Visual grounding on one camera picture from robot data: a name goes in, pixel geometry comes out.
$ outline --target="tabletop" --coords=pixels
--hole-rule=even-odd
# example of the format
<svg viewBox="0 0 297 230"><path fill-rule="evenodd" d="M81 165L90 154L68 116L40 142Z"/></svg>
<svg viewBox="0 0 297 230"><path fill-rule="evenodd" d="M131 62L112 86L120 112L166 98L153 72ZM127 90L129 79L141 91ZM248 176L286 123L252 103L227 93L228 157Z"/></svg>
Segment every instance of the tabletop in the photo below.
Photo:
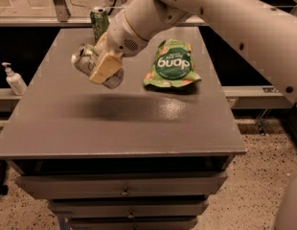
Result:
<svg viewBox="0 0 297 230"><path fill-rule="evenodd" d="M202 78L187 95L148 91L143 78L164 39L193 46ZM91 83L71 63L92 29L61 29L0 134L0 159L171 157L245 154L245 145L197 27L157 34L124 58L114 90Z"/></svg>

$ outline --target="pump dispenser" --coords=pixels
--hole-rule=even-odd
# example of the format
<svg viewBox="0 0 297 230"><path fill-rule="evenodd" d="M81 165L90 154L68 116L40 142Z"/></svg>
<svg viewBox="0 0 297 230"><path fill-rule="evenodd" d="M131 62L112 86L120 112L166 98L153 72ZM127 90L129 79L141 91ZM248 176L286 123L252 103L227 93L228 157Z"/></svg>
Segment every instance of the pump dispenser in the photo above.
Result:
<svg viewBox="0 0 297 230"><path fill-rule="evenodd" d="M15 95L22 96L27 88L26 83L23 81L21 75L14 73L13 70L8 67L10 63L3 62L2 65L5 67L5 72L7 74L6 81L11 87Z"/></svg>

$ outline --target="chip bag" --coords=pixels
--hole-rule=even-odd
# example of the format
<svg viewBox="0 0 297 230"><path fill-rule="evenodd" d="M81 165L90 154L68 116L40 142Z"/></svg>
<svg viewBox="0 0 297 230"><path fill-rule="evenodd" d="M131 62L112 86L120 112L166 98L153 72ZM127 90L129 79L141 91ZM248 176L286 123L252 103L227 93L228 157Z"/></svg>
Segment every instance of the chip bag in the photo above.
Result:
<svg viewBox="0 0 297 230"><path fill-rule="evenodd" d="M158 46L154 64L144 78L144 85L160 88L183 87L201 81L194 71L192 46L188 42L170 39Z"/></svg>

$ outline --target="speckled floor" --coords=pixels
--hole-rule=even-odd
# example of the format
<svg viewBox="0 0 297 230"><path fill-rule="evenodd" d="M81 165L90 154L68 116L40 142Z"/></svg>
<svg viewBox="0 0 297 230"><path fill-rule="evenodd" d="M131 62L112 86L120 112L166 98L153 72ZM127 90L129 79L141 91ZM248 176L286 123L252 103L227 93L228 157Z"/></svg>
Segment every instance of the speckled floor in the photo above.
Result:
<svg viewBox="0 0 297 230"><path fill-rule="evenodd" d="M261 136L254 119L236 119L248 149L229 166L229 178L199 217L194 230L271 229L290 176L297 169L297 149L282 122L265 121ZM10 191L0 196L0 230L58 229L57 218L44 200L33 200L15 184L17 173L9 169Z"/></svg>

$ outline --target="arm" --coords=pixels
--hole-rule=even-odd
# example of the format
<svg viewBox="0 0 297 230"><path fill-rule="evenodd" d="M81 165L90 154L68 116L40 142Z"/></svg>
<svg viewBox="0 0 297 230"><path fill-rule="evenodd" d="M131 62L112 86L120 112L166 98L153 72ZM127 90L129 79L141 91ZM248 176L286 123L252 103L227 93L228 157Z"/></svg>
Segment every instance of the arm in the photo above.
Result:
<svg viewBox="0 0 297 230"><path fill-rule="evenodd" d="M179 24L190 14L209 23L289 101L297 104L297 17L258 0L134 0L111 22L106 43L125 57L134 56L155 34Z"/></svg>

